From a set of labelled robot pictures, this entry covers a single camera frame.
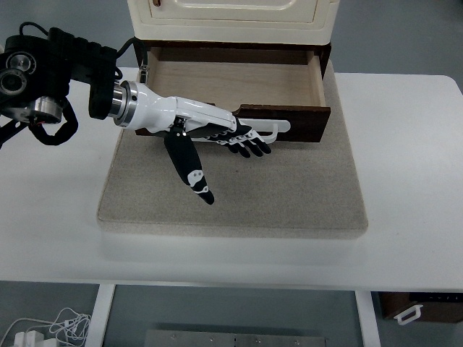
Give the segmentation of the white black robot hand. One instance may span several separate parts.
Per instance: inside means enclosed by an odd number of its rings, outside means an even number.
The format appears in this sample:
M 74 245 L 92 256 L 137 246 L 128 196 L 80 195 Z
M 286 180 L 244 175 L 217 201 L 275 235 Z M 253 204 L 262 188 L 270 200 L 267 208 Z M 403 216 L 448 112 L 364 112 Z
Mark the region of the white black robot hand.
M 271 154 L 261 136 L 249 125 L 237 125 L 231 112 L 196 100 L 162 97 L 135 81 L 114 86 L 111 117 L 117 126 L 128 130 L 145 129 L 156 136 L 168 133 L 163 143 L 180 179 L 209 205 L 214 203 L 214 196 L 190 137 L 206 138 L 236 130 L 236 137 L 216 142 L 244 158 Z

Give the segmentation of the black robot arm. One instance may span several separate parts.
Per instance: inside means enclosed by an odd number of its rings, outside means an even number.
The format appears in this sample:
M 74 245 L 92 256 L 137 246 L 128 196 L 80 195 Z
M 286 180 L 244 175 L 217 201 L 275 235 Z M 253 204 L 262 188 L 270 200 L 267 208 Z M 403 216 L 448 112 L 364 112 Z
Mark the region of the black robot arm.
M 127 81 L 117 67 L 122 49 L 78 38 L 53 27 L 41 37 L 9 37 L 1 54 L 1 127 L 6 142 L 29 129 L 44 145 L 57 146 L 77 131 L 68 101 L 71 81 L 89 85 L 89 114 L 112 118 L 129 130 L 144 129 L 161 137 L 180 179 L 212 204 L 194 140 L 214 142 L 246 158 L 270 153 L 263 138 L 224 109 L 180 97 L 162 97 L 148 88 L 146 63 L 138 81 Z

